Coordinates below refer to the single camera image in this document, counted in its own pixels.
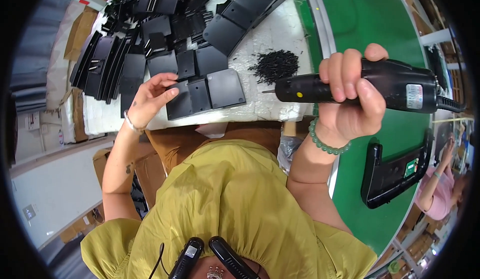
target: left hand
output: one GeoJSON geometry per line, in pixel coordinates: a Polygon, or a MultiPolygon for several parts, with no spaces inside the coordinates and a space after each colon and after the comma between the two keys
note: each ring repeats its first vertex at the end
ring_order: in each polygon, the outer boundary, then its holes
{"type": "MultiPolygon", "coordinates": [[[[378,61],[388,58],[387,50],[378,44],[369,44],[365,58],[378,61]]],[[[340,148],[350,140],[377,133],[387,108],[384,97],[366,79],[362,78],[362,54],[349,48],[345,53],[333,53],[319,66],[323,83],[329,84],[335,101],[359,98],[360,106],[336,103],[318,104],[319,120],[315,131],[327,145],[340,148]]]]}
{"type": "Polygon", "coordinates": [[[159,73],[140,85],[128,109],[128,118],[136,128],[144,128],[173,98],[179,94],[178,88],[166,91],[177,83],[178,76],[171,72],[159,73]]]}

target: green jade bracelet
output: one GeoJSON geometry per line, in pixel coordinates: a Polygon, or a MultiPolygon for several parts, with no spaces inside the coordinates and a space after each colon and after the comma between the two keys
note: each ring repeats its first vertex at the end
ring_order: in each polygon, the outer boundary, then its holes
{"type": "Polygon", "coordinates": [[[334,148],[322,143],[320,139],[318,139],[317,134],[315,133],[315,126],[317,125],[317,121],[318,121],[318,117],[315,118],[315,120],[312,120],[310,122],[310,126],[308,126],[308,131],[310,132],[311,139],[317,145],[317,148],[320,148],[322,151],[325,151],[328,154],[333,154],[333,155],[343,154],[350,149],[350,146],[352,145],[351,142],[348,142],[348,144],[346,144],[341,148],[334,148]]]}

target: label sticker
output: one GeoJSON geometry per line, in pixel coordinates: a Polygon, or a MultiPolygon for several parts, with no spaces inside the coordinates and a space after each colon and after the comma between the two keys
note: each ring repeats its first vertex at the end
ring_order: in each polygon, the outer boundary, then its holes
{"type": "Polygon", "coordinates": [[[188,256],[189,258],[194,258],[195,253],[197,253],[197,249],[195,247],[189,245],[187,248],[187,251],[185,251],[185,255],[188,256]]]}
{"type": "Polygon", "coordinates": [[[407,178],[411,174],[416,173],[418,165],[419,165],[419,159],[418,158],[415,158],[411,162],[408,162],[406,164],[406,167],[405,167],[405,174],[403,175],[403,178],[407,178]]]}
{"type": "Polygon", "coordinates": [[[420,84],[406,85],[406,107],[410,109],[422,109],[423,87],[420,84]]]}

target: right hand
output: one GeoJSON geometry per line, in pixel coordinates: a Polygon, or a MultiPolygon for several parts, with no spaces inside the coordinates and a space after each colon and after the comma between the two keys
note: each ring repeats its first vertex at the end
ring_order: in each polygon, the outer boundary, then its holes
{"type": "MultiPolygon", "coordinates": [[[[370,61],[388,58],[387,50],[378,44],[369,44],[365,57],[370,61]]],[[[362,78],[362,53],[349,48],[345,53],[333,53],[323,59],[318,69],[320,80],[330,85],[335,101],[359,98],[361,107],[337,104],[318,104],[318,138],[325,144],[340,148],[351,139],[377,133],[387,108],[384,97],[366,79],[362,78]]]]}
{"type": "Polygon", "coordinates": [[[443,153],[441,154],[440,162],[445,164],[446,166],[450,164],[453,158],[453,149],[455,147],[455,141],[452,136],[448,137],[447,144],[443,149],[443,153]]]}

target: finger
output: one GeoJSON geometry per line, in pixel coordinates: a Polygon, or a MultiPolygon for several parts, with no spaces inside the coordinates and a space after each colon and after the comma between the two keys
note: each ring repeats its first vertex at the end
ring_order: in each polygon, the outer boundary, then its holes
{"type": "Polygon", "coordinates": [[[360,127],[365,135],[375,134],[382,126],[382,119],[387,109],[385,99],[380,92],[364,78],[357,81],[356,88],[363,109],[360,118],[360,127]]]}
{"type": "Polygon", "coordinates": [[[167,88],[167,87],[172,86],[172,85],[177,84],[177,83],[178,83],[177,81],[165,80],[165,81],[161,81],[158,85],[153,86],[153,89],[154,90],[161,90],[161,89],[167,88]]]}
{"type": "Polygon", "coordinates": [[[365,58],[370,61],[379,61],[388,58],[388,52],[379,44],[371,43],[365,49],[365,58]]]}
{"type": "Polygon", "coordinates": [[[178,75],[174,74],[172,72],[161,72],[150,78],[150,80],[147,81],[147,83],[151,86],[156,86],[162,81],[167,81],[167,80],[177,80],[178,75]]]}
{"type": "Polygon", "coordinates": [[[323,59],[318,66],[318,75],[320,76],[320,80],[328,84],[328,58],[323,59]]]}
{"type": "Polygon", "coordinates": [[[170,102],[173,98],[175,98],[178,94],[179,94],[179,89],[174,87],[169,90],[165,90],[163,94],[155,97],[153,99],[153,102],[155,103],[156,107],[160,109],[163,106],[165,106],[168,102],[170,102]]]}
{"type": "Polygon", "coordinates": [[[333,53],[328,60],[328,80],[333,99],[337,102],[345,101],[342,83],[342,53],[333,53]]]}
{"type": "Polygon", "coordinates": [[[349,48],[343,53],[342,80],[345,96],[349,99],[357,97],[355,84],[362,76],[362,53],[349,48]]]}

